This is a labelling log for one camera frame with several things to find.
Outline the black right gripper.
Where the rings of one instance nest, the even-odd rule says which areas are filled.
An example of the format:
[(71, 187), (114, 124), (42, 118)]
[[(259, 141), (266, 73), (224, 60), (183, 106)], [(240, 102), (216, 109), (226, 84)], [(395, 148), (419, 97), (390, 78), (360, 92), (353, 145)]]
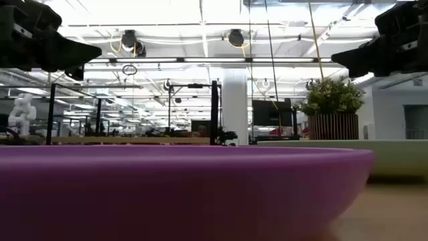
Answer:
[(403, 1), (375, 18), (380, 37), (331, 55), (350, 78), (428, 72), (428, 0)]

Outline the white column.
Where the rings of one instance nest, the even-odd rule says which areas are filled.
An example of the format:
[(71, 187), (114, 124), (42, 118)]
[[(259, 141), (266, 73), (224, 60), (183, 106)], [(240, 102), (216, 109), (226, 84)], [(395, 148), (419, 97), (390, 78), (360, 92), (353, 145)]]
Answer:
[(228, 68), (222, 80), (223, 126), (237, 138), (227, 143), (248, 145), (247, 70)]

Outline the large black monitor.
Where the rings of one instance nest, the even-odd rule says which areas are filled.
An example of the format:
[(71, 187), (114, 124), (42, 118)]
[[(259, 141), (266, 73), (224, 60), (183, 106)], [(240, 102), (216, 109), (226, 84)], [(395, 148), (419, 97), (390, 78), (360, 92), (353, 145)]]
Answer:
[(291, 127), (292, 105), (289, 98), (282, 102), (272, 100), (253, 100), (253, 124), (257, 126)]

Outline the potted plant in ribbed pot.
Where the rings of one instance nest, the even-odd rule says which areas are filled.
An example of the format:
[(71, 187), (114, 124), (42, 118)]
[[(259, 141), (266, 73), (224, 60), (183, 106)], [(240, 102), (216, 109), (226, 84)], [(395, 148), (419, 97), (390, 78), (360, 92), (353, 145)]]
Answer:
[(364, 104), (364, 91), (350, 80), (325, 78), (306, 83), (306, 102), (299, 109), (308, 118), (311, 140), (356, 140), (357, 111)]

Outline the LED light bar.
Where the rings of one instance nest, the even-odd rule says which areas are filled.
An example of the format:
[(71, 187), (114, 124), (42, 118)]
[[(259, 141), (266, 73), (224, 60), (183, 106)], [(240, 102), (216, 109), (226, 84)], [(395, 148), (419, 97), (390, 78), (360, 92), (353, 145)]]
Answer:
[(330, 58), (97, 58), (89, 64), (117, 63), (331, 63)]

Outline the small black monitor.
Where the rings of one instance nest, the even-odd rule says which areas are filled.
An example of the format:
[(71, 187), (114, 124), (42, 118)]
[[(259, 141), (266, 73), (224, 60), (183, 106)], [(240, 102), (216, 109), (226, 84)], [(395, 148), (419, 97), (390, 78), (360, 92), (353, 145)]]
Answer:
[(209, 120), (192, 120), (191, 121), (191, 132), (192, 132), (192, 136), (193, 137), (200, 137), (199, 134), (197, 133), (197, 129), (199, 125), (206, 125), (207, 126), (207, 131), (210, 137), (211, 135), (211, 121)]

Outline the grey door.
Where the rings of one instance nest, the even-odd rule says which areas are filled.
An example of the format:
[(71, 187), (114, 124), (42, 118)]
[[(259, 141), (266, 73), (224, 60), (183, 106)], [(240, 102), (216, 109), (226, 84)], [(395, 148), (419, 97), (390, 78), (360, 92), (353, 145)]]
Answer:
[(428, 105), (405, 105), (406, 139), (428, 139)]

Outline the purple plate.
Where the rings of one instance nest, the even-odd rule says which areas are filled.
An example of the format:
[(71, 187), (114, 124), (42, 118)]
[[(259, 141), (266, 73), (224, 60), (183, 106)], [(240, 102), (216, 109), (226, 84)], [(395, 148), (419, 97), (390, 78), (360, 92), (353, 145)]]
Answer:
[(295, 241), (364, 189), (362, 149), (0, 147), (0, 241)]

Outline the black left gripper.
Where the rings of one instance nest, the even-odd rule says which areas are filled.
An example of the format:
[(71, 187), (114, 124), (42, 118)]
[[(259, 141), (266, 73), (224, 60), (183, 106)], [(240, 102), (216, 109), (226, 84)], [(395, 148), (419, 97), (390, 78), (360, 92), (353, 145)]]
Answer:
[(84, 64), (102, 50), (65, 38), (57, 32), (61, 23), (60, 15), (38, 0), (0, 0), (0, 68), (30, 70), (41, 59), (43, 70), (64, 70), (83, 81)]

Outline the distant black metal frame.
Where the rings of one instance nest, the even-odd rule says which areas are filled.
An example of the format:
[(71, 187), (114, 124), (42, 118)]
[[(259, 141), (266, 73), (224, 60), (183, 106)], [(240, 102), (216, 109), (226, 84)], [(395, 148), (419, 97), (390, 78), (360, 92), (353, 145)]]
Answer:
[(171, 99), (172, 99), (172, 88), (174, 87), (185, 87), (185, 88), (204, 88), (208, 87), (211, 89), (211, 128), (210, 137), (216, 137), (218, 133), (218, 121), (219, 121), (219, 85), (217, 81), (212, 81), (210, 84), (169, 84), (168, 85), (168, 127), (167, 131), (171, 131)]

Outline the white humanoid robot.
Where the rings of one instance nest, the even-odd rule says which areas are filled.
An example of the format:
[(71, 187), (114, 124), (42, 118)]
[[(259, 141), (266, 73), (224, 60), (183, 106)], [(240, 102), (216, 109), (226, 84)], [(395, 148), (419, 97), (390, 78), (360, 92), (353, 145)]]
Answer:
[(29, 122), (34, 121), (37, 116), (36, 107), (31, 105), (32, 100), (32, 94), (19, 94), (8, 116), (8, 124), (12, 127), (18, 125), (22, 136), (29, 135)]

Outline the wooden shelf with black frame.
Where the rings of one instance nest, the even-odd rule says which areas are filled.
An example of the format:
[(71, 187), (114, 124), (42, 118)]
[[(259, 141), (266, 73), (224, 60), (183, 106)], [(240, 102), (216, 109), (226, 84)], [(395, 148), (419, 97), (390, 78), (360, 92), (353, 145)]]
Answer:
[(53, 137), (51, 135), (51, 126), (53, 119), (53, 104), (55, 94), (51, 96), (52, 100), (49, 102), (49, 120), (47, 126), (47, 136), (45, 143), (51, 145), (52, 143), (131, 143), (131, 144), (184, 144), (184, 145), (216, 145), (217, 137)]

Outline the white wall box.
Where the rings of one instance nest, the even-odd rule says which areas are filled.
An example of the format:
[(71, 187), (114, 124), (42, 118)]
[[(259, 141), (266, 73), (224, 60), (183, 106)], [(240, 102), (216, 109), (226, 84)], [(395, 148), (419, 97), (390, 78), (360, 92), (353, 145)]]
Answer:
[(364, 123), (362, 126), (362, 138), (364, 140), (376, 139), (375, 137), (375, 124)]

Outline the mint green plate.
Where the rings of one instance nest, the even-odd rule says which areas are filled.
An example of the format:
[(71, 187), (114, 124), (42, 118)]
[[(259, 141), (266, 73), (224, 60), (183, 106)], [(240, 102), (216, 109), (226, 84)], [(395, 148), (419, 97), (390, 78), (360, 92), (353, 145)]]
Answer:
[(428, 140), (300, 140), (260, 141), (267, 147), (317, 147), (366, 149), (375, 154), (373, 175), (428, 177)]

